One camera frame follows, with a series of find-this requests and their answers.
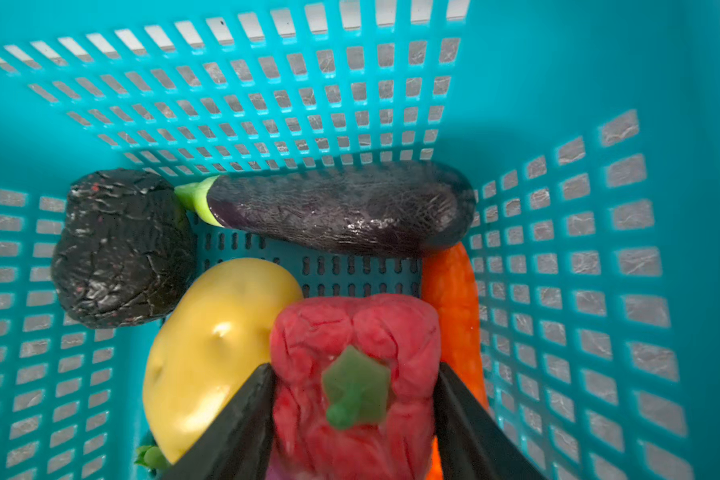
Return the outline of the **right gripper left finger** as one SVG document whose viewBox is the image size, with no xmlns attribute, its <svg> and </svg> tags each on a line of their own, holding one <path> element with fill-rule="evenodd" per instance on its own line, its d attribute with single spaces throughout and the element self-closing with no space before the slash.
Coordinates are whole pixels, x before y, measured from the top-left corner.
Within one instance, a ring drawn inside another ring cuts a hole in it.
<svg viewBox="0 0 720 480">
<path fill-rule="evenodd" d="M 163 479 L 264 479 L 274 437 L 275 374 L 257 367 L 201 437 Z"/>
</svg>

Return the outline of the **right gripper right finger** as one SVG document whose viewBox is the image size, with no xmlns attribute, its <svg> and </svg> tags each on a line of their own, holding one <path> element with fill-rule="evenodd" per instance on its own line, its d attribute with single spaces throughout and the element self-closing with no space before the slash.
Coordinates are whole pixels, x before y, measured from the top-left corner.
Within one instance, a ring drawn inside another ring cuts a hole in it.
<svg viewBox="0 0 720 480">
<path fill-rule="evenodd" d="M 544 479 L 444 362 L 439 366 L 433 399 L 445 479 Z"/>
</svg>

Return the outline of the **black toy avocado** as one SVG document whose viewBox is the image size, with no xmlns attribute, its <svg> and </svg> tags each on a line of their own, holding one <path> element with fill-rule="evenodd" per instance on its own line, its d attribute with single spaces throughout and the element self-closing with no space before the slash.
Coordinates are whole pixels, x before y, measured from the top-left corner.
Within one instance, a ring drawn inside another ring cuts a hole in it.
<svg viewBox="0 0 720 480">
<path fill-rule="evenodd" d="M 196 273 L 196 239 L 163 177 L 96 171 L 70 185 L 51 263 L 65 313 L 91 329 L 142 325 L 169 315 Z"/>
</svg>

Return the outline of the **teal plastic basket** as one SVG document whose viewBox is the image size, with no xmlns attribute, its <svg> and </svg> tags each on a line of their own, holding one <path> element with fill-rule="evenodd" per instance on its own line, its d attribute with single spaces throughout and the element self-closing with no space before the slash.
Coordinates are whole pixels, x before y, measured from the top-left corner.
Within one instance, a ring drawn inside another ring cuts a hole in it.
<svg viewBox="0 0 720 480">
<path fill-rule="evenodd" d="M 471 181 L 473 345 L 550 479 L 720 479 L 720 1 L 0 1 L 0 479 L 145 479 L 157 323 L 50 280 L 77 178 Z"/>
</svg>

